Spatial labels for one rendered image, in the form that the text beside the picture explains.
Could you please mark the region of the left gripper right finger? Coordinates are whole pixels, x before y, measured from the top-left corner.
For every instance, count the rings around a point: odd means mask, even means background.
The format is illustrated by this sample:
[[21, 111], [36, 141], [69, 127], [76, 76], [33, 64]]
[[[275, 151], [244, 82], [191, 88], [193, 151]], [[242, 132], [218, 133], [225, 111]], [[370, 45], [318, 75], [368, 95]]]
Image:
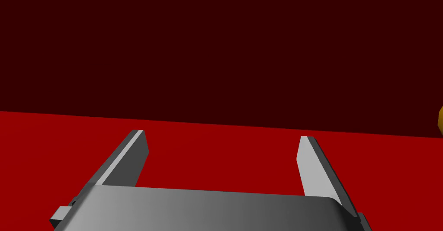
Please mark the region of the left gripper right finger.
[[332, 198], [358, 217], [351, 198], [313, 136], [300, 137], [296, 162], [305, 196]]

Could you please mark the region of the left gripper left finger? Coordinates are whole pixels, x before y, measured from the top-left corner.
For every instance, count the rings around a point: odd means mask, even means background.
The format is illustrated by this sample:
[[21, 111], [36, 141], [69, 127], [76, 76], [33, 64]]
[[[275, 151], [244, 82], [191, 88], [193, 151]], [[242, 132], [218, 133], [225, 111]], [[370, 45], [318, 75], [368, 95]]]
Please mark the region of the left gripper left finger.
[[134, 187], [148, 154], [145, 131], [132, 130], [85, 186]]

